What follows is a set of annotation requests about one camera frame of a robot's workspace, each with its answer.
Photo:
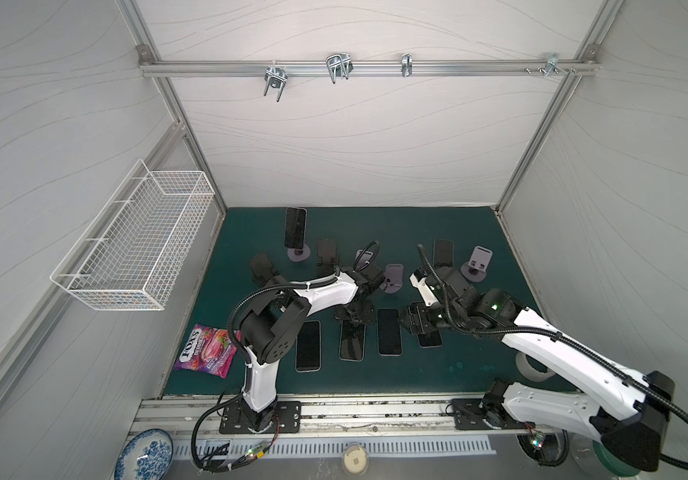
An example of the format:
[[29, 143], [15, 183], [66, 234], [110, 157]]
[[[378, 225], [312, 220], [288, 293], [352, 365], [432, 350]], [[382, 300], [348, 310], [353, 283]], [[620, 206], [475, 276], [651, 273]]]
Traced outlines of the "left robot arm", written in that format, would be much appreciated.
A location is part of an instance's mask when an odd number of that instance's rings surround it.
[[248, 429], [265, 430], [278, 402], [276, 380], [280, 360], [297, 340], [307, 318], [335, 308], [348, 320], [360, 322], [369, 297], [385, 281], [373, 264], [360, 269], [336, 267], [328, 276], [287, 281], [277, 275], [234, 308], [228, 334], [245, 364], [239, 408]]

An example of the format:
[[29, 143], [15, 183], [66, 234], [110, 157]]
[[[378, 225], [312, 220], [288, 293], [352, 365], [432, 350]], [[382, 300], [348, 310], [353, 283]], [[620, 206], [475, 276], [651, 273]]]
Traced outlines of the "purple edged black phone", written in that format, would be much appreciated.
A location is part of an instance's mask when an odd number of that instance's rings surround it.
[[417, 340], [421, 348], [437, 348], [443, 344], [440, 331], [418, 334]]

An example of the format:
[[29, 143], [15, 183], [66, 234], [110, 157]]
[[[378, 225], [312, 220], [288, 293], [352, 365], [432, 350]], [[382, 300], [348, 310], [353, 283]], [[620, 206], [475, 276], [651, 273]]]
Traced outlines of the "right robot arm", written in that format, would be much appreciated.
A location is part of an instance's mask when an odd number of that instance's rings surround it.
[[498, 379], [464, 413], [491, 429], [542, 424], [600, 443], [613, 456], [642, 471], [657, 470], [669, 414], [653, 393], [670, 399], [674, 383], [656, 372], [651, 379], [575, 341], [504, 290], [478, 292], [451, 268], [416, 270], [411, 285], [421, 296], [406, 312], [419, 336], [451, 329], [491, 338], [523, 353], [577, 387], [560, 393]]

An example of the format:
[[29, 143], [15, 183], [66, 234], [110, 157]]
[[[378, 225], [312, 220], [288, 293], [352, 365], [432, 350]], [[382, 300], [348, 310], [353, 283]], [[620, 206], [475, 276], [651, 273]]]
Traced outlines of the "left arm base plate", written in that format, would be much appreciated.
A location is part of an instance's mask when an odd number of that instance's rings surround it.
[[244, 399], [224, 409], [219, 433], [269, 434], [298, 433], [301, 422], [301, 403], [298, 401], [272, 402], [260, 411], [250, 408]]

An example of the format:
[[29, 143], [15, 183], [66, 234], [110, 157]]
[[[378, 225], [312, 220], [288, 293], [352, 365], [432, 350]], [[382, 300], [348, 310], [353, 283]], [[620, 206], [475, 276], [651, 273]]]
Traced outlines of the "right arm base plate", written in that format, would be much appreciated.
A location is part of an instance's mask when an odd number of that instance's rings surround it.
[[529, 425], [516, 421], [501, 402], [484, 398], [459, 398], [451, 400], [451, 414], [456, 430], [523, 430]]

